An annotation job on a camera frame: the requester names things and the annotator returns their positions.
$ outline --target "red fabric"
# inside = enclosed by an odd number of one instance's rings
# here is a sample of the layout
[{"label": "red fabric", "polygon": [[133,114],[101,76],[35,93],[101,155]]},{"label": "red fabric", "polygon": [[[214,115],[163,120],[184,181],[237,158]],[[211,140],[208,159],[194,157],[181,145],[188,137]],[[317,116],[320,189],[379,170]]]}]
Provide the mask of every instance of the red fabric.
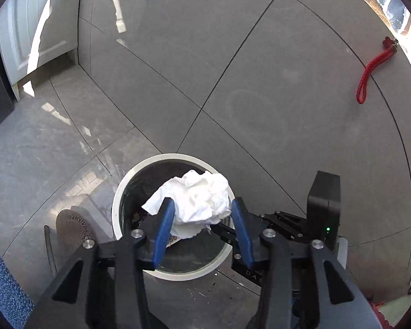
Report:
[{"label": "red fabric", "polygon": [[382,329],[393,329],[393,326],[391,326],[389,322],[385,320],[384,315],[379,312],[377,306],[372,302],[369,302],[369,304],[371,306],[371,309],[373,309],[374,314],[376,314],[376,317],[379,319],[379,322],[382,325]]},{"label": "red fabric", "polygon": [[364,74],[361,78],[361,81],[358,85],[358,90],[356,91],[356,101],[360,104],[363,104],[367,97],[367,82],[370,78],[371,73],[378,65],[381,65],[383,62],[389,60],[393,54],[396,52],[397,40],[392,40],[389,37],[385,37],[382,44],[384,45],[385,51],[380,55],[374,58],[370,63],[367,64]]}]

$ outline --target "blue gripper pad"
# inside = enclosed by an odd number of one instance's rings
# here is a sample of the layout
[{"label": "blue gripper pad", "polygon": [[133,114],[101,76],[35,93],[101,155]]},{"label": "blue gripper pad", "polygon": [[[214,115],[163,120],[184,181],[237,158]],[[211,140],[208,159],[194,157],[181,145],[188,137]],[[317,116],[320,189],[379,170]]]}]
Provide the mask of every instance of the blue gripper pad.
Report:
[{"label": "blue gripper pad", "polygon": [[160,264],[166,251],[166,245],[170,237],[170,228],[172,227],[173,218],[175,216],[175,203],[171,198],[164,198],[161,207],[158,211],[160,220],[158,233],[155,237],[154,255],[152,256],[152,264],[154,268]]},{"label": "blue gripper pad", "polygon": [[246,226],[244,212],[247,212],[243,202],[238,198],[231,202],[231,217],[235,224],[236,236],[238,238],[239,249],[241,250],[242,260],[248,268],[254,265],[251,238]]}]

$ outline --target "white tissue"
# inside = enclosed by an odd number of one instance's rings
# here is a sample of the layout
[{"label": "white tissue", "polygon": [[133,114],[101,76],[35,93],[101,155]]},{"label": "white tissue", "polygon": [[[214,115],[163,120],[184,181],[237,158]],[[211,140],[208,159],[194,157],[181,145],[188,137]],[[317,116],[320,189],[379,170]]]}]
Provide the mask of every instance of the white tissue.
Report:
[{"label": "white tissue", "polygon": [[175,217],[170,233],[180,239],[195,236],[207,225],[217,224],[231,213],[228,181],[219,173],[205,171],[204,174],[198,174],[192,169],[182,178],[169,179],[142,208],[150,215],[155,215],[165,197],[175,202]]}]

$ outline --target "white cabinet door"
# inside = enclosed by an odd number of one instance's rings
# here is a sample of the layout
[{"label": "white cabinet door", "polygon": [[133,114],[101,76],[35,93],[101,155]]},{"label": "white cabinet door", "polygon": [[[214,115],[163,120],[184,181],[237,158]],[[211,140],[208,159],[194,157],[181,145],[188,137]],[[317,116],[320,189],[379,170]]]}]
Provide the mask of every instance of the white cabinet door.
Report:
[{"label": "white cabinet door", "polygon": [[78,46],[79,0],[6,0],[0,51],[11,85]]}]

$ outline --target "gray tile floor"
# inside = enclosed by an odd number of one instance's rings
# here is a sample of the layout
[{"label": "gray tile floor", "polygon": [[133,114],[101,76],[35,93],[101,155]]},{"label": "gray tile floor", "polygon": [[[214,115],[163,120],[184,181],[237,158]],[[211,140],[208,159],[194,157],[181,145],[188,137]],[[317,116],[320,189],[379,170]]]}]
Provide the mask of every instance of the gray tile floor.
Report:
[{"label": "gray tile floor", "polygon": [[[339,174],[349,271],[375,301],[404,294],[411,67],[400,51],[358,105],[363,62],[390,33],[362,0],[345,1],[81,0],[80,66],[61,56],[27,76],[0,125],[0,253],[29,295],[50,282],[43,225],[55,230],[58,212],[72,208],[109,241],[118,182],[160,152],[210,163],[257,214],[304,215],[316,171]],[[61,263],[54,232],[53,246]],[[150,307],[178,285],[183,305],[202,311],[196,291],[219,279],[201,327],[246,323],[258,288],[229,271],[227,261],[203,282],[146,277]],[[186,328],[198,327],[189,318]]]}]

